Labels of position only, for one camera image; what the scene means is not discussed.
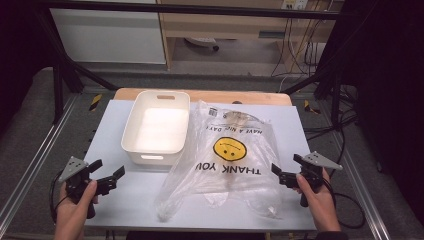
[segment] smiley face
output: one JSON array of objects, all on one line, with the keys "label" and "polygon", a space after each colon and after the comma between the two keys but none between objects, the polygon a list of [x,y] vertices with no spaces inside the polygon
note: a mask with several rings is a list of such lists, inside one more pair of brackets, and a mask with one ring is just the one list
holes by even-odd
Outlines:
[{"label": "smiley face", "polygon": [[222,137],[213,145],[213,151],[226,161],[237,161],[246,156],[246,146],[230,137]]}]

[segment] hand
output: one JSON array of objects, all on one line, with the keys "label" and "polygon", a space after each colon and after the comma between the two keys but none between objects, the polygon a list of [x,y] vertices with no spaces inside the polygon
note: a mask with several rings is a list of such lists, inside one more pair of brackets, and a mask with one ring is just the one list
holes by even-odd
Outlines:
[{"label": "hand", "polygon": [[[60,198],[66,197],[66,184],[60,189]],[[94,197],[97,189],[97,181],[92,180],[84,191],[78,204],[66,198],[60,203],[57,209],[57,224],[55,231],[55,240],[76,240],[84,237],[84,223],[87,219],[88,206],[91,201],[97,203]]]},{"label": "hand", "polygon": [[[324,179],[330,182],[328,173],[323,168],[322,175]],[[301,175],[296,175],[300,190],[305,194],[308,200],[309,210],[314,218],[315,226],[320,232],[341,231],[339,221],[336,215],[333,198],[325,185],[317,189],[317,193],[312,191],[308,181]]]}]

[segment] desk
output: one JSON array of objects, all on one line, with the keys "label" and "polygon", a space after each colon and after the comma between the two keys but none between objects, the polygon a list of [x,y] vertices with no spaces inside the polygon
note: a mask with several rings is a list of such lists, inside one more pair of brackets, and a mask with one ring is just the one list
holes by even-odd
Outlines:
[{"label": "desk", "polygon": [[[120,89],[115,99],[109,102],[99,128],[87,152],[85,160],[103,160],[103,167],[93,173],[98,179],[112,174],[124,165],[126,174],[119,180],[117,189],[100,198],[96,205],[96,216],[87,220],[87,227],[162,230],[162,231],[232,231],[232,232],[276,232],[314,230],[309,209],[299,205],[300,195],[281,186],[284,191],[283,219],[260,217],[243,203],[228,200],[219,208],[209,208],[203,196],[190,196],[184,200],[177,214],[168,222],[160,222],[154,209],[155,196],[160,191],[166,172],[151,172],[134,164],[120,142],[134,97],[141,89]],[[185,91],[192,101],[202,99],[211,105],[244,111],[256,117],[270,119],[276,134],[281,166],[285,171],[299,172],[299,165],[292,160],[293,154],[308,154],[299,116],[291,106],[287,95],[257,92]],[[237,100],[249,104],[223,104]]]},{"label": "desk", "polygon": [[[201,6],[223,6],[223,7],[250,7],[281,9],[284,8],[283,0],[156,0],[158,4],[179,4],[179,5],[201,5]],[[343,1],[320,1],[309,0],[306,10],[325,11],[331,7],[331,11],[339,11]],[[295,65],[293,57],[290,55],[288,34],[284,33],[287,19],[267,18],[267,17],[245,17],[245,16],[214,16],[196,14],[173,14],[160,13],[160,25],[162,30],[162,41],[165,51],[165,59],[168,68],[172,66],[172,57],[175,45],[175,38],[217,38],[217,39],[258,39],[260,41],[276,41],[281,50],[283,49],[283,63],[287,71],[300,72]],[[326,43],[334,27],[335,21],[324,21],[315,29],[318,20],[293,19],[290,26],[290,42],[297,61],[301,62],[305,43],[313,42]],[[285,34],[284,40],[279,37],[261,38],[260,32]]]}]

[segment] clear plastic bag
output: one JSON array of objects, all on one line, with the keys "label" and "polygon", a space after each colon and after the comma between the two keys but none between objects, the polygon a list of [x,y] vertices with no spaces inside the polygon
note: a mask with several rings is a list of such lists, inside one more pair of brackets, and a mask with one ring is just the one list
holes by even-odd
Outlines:
[{"label": "clear plastic bag", "polygon": [[240,199],[259,215],[275,218],[282,191],[272,163],[280,165],[270,123],[199,101],[184,152],[155,200],[158,217],[170,219],[185,196],[203,194],[211,207]]}]

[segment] table surface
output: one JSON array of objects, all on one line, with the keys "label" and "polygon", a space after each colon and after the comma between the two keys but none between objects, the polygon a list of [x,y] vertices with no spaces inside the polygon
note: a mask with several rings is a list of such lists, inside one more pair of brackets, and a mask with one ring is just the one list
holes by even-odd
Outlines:
[{"label": "table surface", "polygon": [[[196,195],[184,199],[176,215],[167,222],[161,222],[157,218],[154,199],[167,177],[167,172],[154,172],[133,163],[121,147],[123,130],[133,100],[141,91],[143,89],[125,88],[117,91],[114,100],[109,102],[85,157],[85,161],[89,163],[97,159],[103,160],[103,167],[93,173],[93,179],[109,176],[122,165],[126,169],[126,174],[118,181],[117,188],[109,195],[100,197],[100,204],[95,206],[96,216],[87,220],[87,227],[232,232],[315,229],[309,209],[299,205],[300,195],[285,186],[281,186],[281,191],[284,193],[281,201],[285,203],[284,209],[280,209],[284,213],[281,219],[261,217],[253,213],[244,202],[233,199],[227,200],[218,208],[211,208],[207,206],[203,196]],[[292,160],[293,154],[306,155],[310,151],[297,110],[291,106],[287,95],[259,92],[183,91],[190,95],[192,109],[196,105],[193,101],[201,99],[220,108],[242,111],[270,120],[274,133],[278,133],[275,135],[280,166],[287,172],[300,171],[300,166]],[[233,101],[244,104],[228,104]]]}]

